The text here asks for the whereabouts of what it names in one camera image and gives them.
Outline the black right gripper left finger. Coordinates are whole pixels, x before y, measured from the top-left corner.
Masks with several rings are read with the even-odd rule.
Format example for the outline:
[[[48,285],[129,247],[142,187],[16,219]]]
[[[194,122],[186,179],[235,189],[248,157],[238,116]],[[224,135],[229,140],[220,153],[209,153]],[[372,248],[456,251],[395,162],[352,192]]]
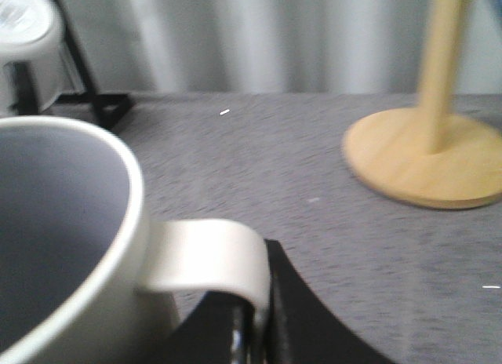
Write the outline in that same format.
[[[250,335],[250,303],[208,292],[156,351],[156,362],[247,363]]]

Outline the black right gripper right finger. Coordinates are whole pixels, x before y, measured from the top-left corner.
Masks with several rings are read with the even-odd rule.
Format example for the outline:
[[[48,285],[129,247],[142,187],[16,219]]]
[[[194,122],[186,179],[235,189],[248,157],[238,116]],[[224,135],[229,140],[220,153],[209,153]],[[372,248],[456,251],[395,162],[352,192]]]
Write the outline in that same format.
[[[280,242],[266,241],[271,310],[265,340],[269,363],[391,363],[348,329],[315,295]]]

